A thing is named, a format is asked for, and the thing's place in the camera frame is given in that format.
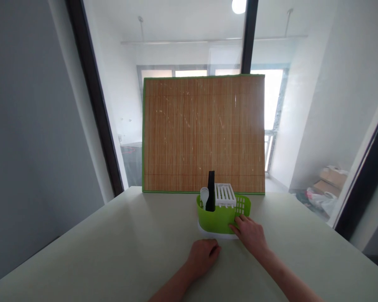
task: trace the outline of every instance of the bamboo mat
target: bamboo mat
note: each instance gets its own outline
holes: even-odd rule
[[[264,75],[147,78],[143,191],[265,192]]]

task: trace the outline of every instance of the ceiling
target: ceiling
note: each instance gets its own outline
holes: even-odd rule
[[[259,0],[255,37],[283,36],[287,11],[293,8],[288,35],[308,34],[319,16],[337,0]],[[244,14],[232,11],[231,0],[85,0],[97,18],[107,19],[124,41],[241,38]]]

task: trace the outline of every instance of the plastic bag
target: plastic bag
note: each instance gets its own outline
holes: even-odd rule
[[[307,189],[307,197],[313,206],[324,210],[329,216],[332,214],[337,202],[337,197],[332,193],[325,192],[323,195],[316,194],[312,188]]]

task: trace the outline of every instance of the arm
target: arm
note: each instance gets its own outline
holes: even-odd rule
[[[220,251],[221,247],[215,239],[195,241],[185,264],[152,296],[149,302],[180,301],[189,286],[209,271]]]
[[[236,217],[235,222],[238,228],[233,225],[230,225],[230,228],[269,273],[290,302],[323,301],[269,249],[260,224],[244,215]]]

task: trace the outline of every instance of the black utensil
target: black utensil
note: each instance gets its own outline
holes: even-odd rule
[[[206,202],[206,211],[214,212],[215,211],[215,202],[214,202],[214,171],[209,171],[209,180],[207,184],[209,189],[209,198]]]

